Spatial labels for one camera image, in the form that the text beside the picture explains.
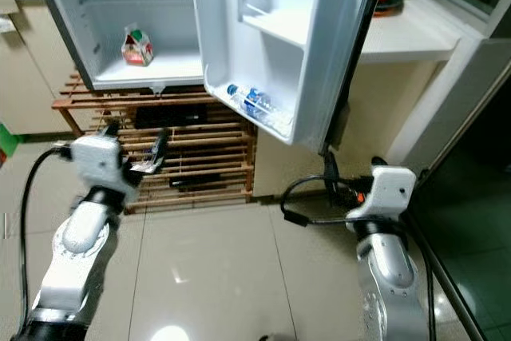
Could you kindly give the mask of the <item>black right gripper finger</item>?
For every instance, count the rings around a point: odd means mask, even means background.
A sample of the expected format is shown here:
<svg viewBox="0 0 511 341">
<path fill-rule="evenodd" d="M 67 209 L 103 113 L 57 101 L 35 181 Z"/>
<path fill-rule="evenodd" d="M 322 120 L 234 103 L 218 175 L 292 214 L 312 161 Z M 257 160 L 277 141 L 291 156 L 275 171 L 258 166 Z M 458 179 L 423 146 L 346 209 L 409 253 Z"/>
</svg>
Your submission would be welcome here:
<svg viewBox="0 0 511 341">
<path fill-rule="evenodd" d="M 322 151 L 323 159 L 323 176 L 325 176 L 324 185 L 329 199 L 340 199 L 342 195 L 339 192 L 340 173 L 339 167 L 335 159 L 335 155 L 331 150 Z"/>
</svg>

